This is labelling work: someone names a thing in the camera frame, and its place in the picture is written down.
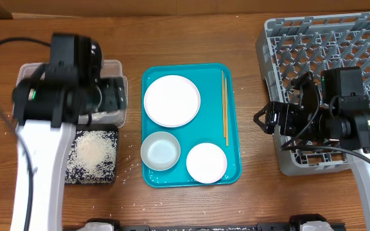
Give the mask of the grey bowl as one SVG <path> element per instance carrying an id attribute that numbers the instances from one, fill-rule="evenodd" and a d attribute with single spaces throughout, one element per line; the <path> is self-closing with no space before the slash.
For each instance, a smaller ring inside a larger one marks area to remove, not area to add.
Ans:
<path id="1" fill-rule="evenodd" d="M 181 155 L 181 146 L 175 136 L 168 132 L 154 132 L 141 145 L 143 164 L 155 171 L 172 168 Z"/>

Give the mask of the wooden chopstick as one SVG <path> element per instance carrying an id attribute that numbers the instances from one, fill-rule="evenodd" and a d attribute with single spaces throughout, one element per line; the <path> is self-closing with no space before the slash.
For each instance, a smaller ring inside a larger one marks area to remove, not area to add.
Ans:
<path id="1" fill-rule="evenodd" d="M 225 130 L 225 89 L 224 89 L 224 72 L 222 71 L 221 83 L 222 83 L 222 119 L 223 119 L 223 137 L 226 138 Z"/>
<path id="2" fill-rule="evenodd" d="M 229 122 L 228 122 L 228 97 L 227 97 L 227 78 L 224 79 L 225 94 L 225 145 L 229 146 Z"/>

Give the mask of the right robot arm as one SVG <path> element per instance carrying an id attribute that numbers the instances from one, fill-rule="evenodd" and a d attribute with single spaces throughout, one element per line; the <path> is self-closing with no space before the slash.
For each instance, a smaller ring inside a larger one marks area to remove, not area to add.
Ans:
<path id="1" fill-rule="evenodd" d="M 370 105 L 359 67 L 311 71 L 291 81 L 298 104 L 271 101 L 253 117 L 267 134 L 289 137 L 283 151 L 335 151 L 346 155 L 370 230 Z"/>

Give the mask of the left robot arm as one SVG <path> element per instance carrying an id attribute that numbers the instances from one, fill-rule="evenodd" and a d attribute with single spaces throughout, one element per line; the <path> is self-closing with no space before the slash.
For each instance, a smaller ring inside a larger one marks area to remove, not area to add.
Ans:
<path id="1" fill-rule="evenodd" d="M 12 230 L 60 230 L 66 164 L 78 125 L 110 124 L 127 107 L 120 76 L 102 76 L 100 46 L 89 37 L 56 33 L 50 58 L 13 90 L 17 179 Z"/>

